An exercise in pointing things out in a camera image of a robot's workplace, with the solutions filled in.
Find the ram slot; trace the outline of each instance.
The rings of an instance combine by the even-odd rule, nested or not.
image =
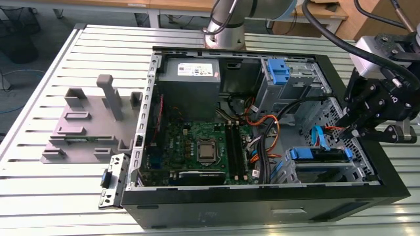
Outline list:
[[[245,175],[245,160],[244,160],[244,153],[243,153],[243,141],[241,141],[241,134],[239,132],[239,125],[237,124],[232,126],[232,140],[233,140],[233,148],[235,148],[237,175],[243,180],[248,180],[248,176]]]
[[[235,144],[233,144],[233,135],[232,135],[232,125],[227,124],[224,126],[225,134],[225,145],[228,151],[228,164],[229,164],[229,177],[231,179],[237,180],[237,164],[236,164],[236,155],[235,155]]]

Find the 3d printed holder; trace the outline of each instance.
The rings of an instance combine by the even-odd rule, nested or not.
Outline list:
[[[141,92],[120,97],[112,76],[99,75],[105,96],[85,96],[69,88],[67,106],[43,152],[43,163],[108,163],[115,154],[129,154],[133,145]]]

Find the screw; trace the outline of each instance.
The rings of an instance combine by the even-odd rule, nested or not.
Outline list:
[[[396,85],[397,88],[403,87],[401,82],[397,80],[397,78],[392,79],[393,84]]]

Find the motherboard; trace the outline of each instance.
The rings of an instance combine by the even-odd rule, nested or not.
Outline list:
[[[251,184],[247,139],[251,127],[233,123],[172,122],[161,148],[148,152],[147,186]]]

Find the mesh trash can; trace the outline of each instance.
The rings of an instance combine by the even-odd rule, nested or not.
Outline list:
[[[39,51],[20,22],[0,21],[0,51],[16,64],[29,63]]]
[[[13,23],[20,22],[28,34],[35,34],[41,30],[33,8],[13,6],[1,6],[0,8]]]

